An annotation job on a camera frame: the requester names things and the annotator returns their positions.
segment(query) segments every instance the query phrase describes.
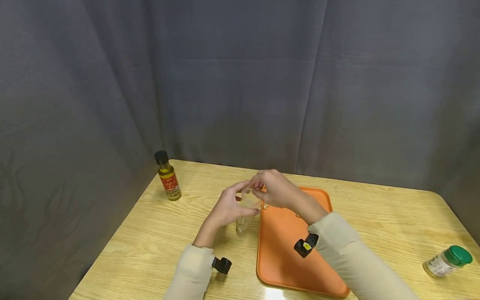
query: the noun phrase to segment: beige sleeve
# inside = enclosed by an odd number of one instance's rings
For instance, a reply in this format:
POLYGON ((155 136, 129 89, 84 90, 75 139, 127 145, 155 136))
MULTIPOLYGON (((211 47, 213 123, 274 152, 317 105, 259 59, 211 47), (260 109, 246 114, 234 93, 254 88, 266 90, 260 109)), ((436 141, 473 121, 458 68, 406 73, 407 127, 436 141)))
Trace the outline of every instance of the beige sleeve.
POLYGON ((202 300, 212 275, 213 249, 188 245, 164 300, 202 300))
POLYGON ((316 250, 359 300, 419 300, 336 212, 310 225, 308 231, 318 235, 316 250))

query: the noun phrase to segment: person's right hand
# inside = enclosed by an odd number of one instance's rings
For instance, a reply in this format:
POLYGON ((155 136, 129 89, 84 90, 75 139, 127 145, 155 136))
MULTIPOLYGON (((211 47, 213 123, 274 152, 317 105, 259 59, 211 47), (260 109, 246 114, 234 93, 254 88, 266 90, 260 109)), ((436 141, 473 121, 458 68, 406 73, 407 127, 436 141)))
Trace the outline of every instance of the person's right hand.
POLYGON ((260 170, 249 182, 253 194, 268 205, 284 207, 313 224, 327 212, 311 196, 304 193, 277 170, 260 170))

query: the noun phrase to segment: jar label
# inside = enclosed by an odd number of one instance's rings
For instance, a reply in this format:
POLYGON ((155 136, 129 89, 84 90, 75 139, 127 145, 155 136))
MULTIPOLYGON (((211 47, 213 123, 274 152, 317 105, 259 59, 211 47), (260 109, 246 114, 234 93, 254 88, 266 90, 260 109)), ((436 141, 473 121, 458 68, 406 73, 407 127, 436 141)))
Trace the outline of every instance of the jar label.
POLYGON ((453 272, 455 268, 448 265, 443 259, 441 254, 433 257, 427 262, 428 269, 438 277, 446 276, 447 274, 453 272))
POLYGON ((180 186, 175 173, 171 173, 166 176, 160 176, 160 179, 162 180, 165 192, 167 192, 167 197, 170 199, 176 198, 180 193, 180 186))

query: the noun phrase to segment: clear plastic cup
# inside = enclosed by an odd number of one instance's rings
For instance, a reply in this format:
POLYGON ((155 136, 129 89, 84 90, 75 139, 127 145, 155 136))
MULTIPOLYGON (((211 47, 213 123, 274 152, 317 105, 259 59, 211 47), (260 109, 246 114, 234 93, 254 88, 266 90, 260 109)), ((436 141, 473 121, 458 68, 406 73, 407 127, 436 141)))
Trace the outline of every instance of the clear plastic cup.
MULTIPOLYGON (((262 201, 255 197, 255 195, 252 193, 252 188, 245 188, 241 191, 241 200, 239 205, 241 207, 260 209, 262 206, 262 201)), ((247 216, 237 221, 237 234, 239 236, 242 236, 247 231, 248 226, 250 226, 253 218, 254 217, 252 216, 247 216)))

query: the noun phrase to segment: wood grain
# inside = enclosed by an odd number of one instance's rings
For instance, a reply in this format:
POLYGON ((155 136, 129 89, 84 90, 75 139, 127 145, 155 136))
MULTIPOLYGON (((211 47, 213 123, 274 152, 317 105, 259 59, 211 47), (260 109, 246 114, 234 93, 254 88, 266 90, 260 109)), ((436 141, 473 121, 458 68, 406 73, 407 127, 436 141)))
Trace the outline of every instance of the wood grain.
MULTIPOLYGON (((250 169, 173 160, 182 198, 171 202, 156 176, 91 269, 72 300, 160 299, 185 246, 221 191, 251 178, 250 169)), ((396 187, 286 175, 297 185, 324 189, 338 211, 421 299, 480 299, 480 248, 437 194, 396 187), (444 279, 433 279, 423 261, 451 244, 467 248, 474 262, 444 279)), ((216 239, 215 253, 233 262, 226 278, 214 271, 205 299, 310 300, 316 294, 267 287, 255 274, 258 218, 242 238, 230 224, 216 239)), ((357 299, 350 294, 346 299, 357 299)))

